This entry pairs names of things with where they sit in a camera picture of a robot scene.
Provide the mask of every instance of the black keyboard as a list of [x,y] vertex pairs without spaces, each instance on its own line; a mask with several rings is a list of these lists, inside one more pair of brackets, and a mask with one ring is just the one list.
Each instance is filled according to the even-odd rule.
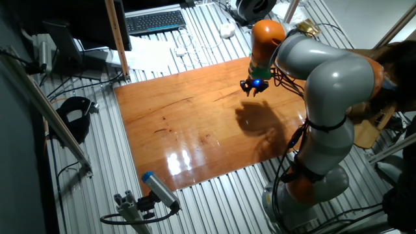
[[159,33],[185,27],[180,10],[126,18],[130,35]]

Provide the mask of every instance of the white cable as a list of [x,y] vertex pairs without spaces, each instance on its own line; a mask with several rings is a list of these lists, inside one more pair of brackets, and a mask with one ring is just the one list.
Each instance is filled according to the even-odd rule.
[[219,41],[219,43],[217,43],[216,45],[206,45],[206,44],[200,44],[196,41],[194,35],[192,35],[191,33],[189,33],[185,28],[178,28],[179,30],[179,35],[176,37],[176,41],[178,42],[180,47],[185,48],[185,50],[187,51],[187,54],[189,55],[190,59],[191,59],[191,65],[186,64],[182,61],[180,61],[180,63],[182,63],[185,66],[188,67],[193,67],[193,66],[198,66],[198,65],[202,65],[202,64],[213,64],[213,61],[210,59],[210,61],[204,62],[199,58],[194,58],[191,55],[195,55],[198,56],[198,53],[203,52],[203,48],[205,49],[214,49],[216,47],[218,47],[219,45],[222,44],[223,39],[221,38],[221,41]]
[[31,42],[33,41],[32,37],[31,37],[31,36],[29,36],[29,34],[27,34],[27,32],[26,32],[26,30],[25,30],[25,29],[20,28],[20,31],[21,31],[22,35],[23,35],[24,37],[26,37],[26,39],[30,40]]

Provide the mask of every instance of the wooden board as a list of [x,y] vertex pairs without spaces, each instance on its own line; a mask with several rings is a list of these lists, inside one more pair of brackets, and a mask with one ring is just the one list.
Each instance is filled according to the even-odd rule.
[[284,152],[305,118],[304,101],[273,81],[247,97],[239,82],[249,63],[242,58],[115,89],[139,178],[152,170],[169,189],[182,189]]

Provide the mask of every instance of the robotic arm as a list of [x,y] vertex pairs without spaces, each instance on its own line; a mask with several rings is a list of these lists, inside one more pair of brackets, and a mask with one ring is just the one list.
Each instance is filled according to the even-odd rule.
[[256,23],[249,76],[240,82],[247,94],[251,89],[254,95],[264,91],[275,60],[285,75],[306,80],[306,136],[281,177],[283,184],[273,189],[271,182],[263,192],[263,207],[274,221],[279,219],[276,206],[279,215],[285,216],[328,201],[348,188],[348,176],[338,165],[354,143],[354,127],[345,112],[377,94],[384,79],[377,62],[293,32],[267,19]]

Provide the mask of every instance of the metal bar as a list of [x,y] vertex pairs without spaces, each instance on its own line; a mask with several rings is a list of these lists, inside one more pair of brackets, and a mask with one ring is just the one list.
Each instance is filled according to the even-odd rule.
[[374,46],[374,49],[387,45],[397,34],[400,32],[406,24],[416,14],[416,3],[410,7],[410,9],[404,13],[404,15],[397,21],[397,23],[390,29],[390,31],[383,36],[383,38]]
[[285,18],[283,19],[284,23],[290,23],[294,14],[294,11],[299,5],[299,0],[292,0],[289,8],[287,9]]
[[416,142],[416,133],[410,135],[409,137],[405,138],[404,140],[388,147],[387,149],[383,150],[382,152],[372,156],[369,158],[370,164],[377,163],[378,161],[381,161],[385,159],[386,157],[396,153],[399,150],[404,149],[407,146],[410,146],[411,144],[414,144]]
[[21,64],[14,58],[1,55],[0,61],[8,68],[9,72],[18,81],[36,108],[45,117],[48,123],[51,124],[64,145],[70,149],[75,158],[82,164],[87,171],[87,175],[92,176],[90,161],[85,157],[84,152],[80,149],[70,130],[68,130],[58,113],[53,109],[50,102],[39,89],[37,82],[25,73]]

